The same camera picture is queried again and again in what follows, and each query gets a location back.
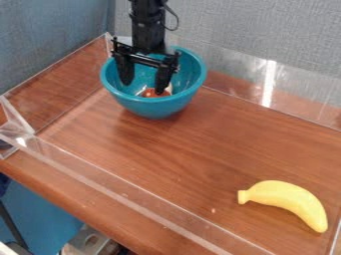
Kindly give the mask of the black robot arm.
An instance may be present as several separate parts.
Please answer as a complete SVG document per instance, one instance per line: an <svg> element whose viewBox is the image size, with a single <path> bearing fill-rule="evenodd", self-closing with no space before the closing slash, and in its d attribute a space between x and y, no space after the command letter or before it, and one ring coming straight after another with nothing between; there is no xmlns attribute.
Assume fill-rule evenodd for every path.
<svg viewBox="0 0 341 255"><path fill-rule="evenodd" d="M133 21L133 43L126 44L114 37L112 58L116 61L119 77L126 86L135 78L135 64L157 69L155 93L161 96L178 71L179 52L166 45L167 13L178 15L169 6L169 0L130 0Z"/></svg>

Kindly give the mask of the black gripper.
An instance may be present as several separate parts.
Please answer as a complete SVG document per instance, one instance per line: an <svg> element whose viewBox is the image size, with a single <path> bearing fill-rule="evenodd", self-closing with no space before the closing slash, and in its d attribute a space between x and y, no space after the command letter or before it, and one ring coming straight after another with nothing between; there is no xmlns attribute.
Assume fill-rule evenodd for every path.
<svg viewBox="0 0 341 255"><path fill-rule="evenodd" d="M112 38L112 57L116 60L119 77L129 86L135 77L135 64L153 67L157 72L155 91L161 95L177 70L178 53L166 46L166 14L131 13L133 41L126 43Z"/></svg>

